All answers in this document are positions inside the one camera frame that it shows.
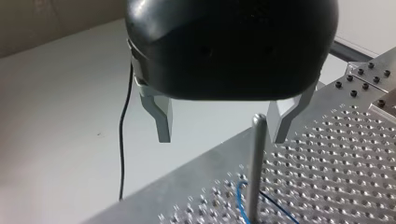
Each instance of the black cable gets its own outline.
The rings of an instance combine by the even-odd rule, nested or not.
[[[134,80],[134,67],[131,64],[131,70],[129,74],[129,81],[128,81],[128,91],[126,93],[126,100],[124,107],[122,109],[122,114],[120,118],[120,127],[119,127],[119,135],[120,135],[120,165],[121,165],[121,178],[120,178],[120,196],[119,201],[122,201],[123,198],[123,186],[124,186],[124,179],[125,179],[125,158],[124,158],[124,151],[123,151],[123,121],[125,119],[125,114],[128,109],[129,100],[131,99],[131,92],[132,92],[132,83]]]

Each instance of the metal surface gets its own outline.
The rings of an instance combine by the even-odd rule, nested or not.
[[[264,161],[265,142],[271,142],[267,130],[267,120],[264,115],[256,114],[251,126],[252,144],[248,168],[247,186],[247,217],[252,223],[257,221],[257,205],[259,202],[260,184],[262,176],[262,162]]]
[[[396,124],[396,90],[372,102],[370,110]]]
[[[350,64],[348,75],[356,64]],[[300,223],[396,222],[396,126],[368,110],[386,93],[359,78],[315,92],[286,142],[265,151],[261,189]],[[235,185],[246,179],[247,130],[87,223],[244,223]],[[246,190],[243,189],[243,202]],[[290,223],[260,197],[258,220]]]
[[[155,119],[158,140],[160,143],[170,143],[172,135],[173,110],[172,101],[160,92],[134,78],[140,92],[142,106]]]
[[[369,63],[373,63],[374,68],[369,68]],[[387,51],[369,63],[364,63],[354,69],[352,74],[385,92],[390,92],[396,88],[396,48]],[[362,75],[359,74],[359,69],[363,70]],[[388,77],[384,74],[387,70],[390,71]],[[375,77],[380,78],[378,83],[374,82]]]

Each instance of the perforated metal plate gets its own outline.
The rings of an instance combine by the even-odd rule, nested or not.
[[[352,71],[352,74],[382,91],[390,92],[394,90],[396,88],[396,48],[368,63],[360,64],[357,69]]]
[[[340,105],[267,151],[262,190],[302,223],[394,223],[395,130],[366,109]],[[241,173],[215,181],[172,216],[160,216],[161,223],[243,223],[234,199],[237,181],[246,178]],[[266,200],[259,219],[288,223]]]

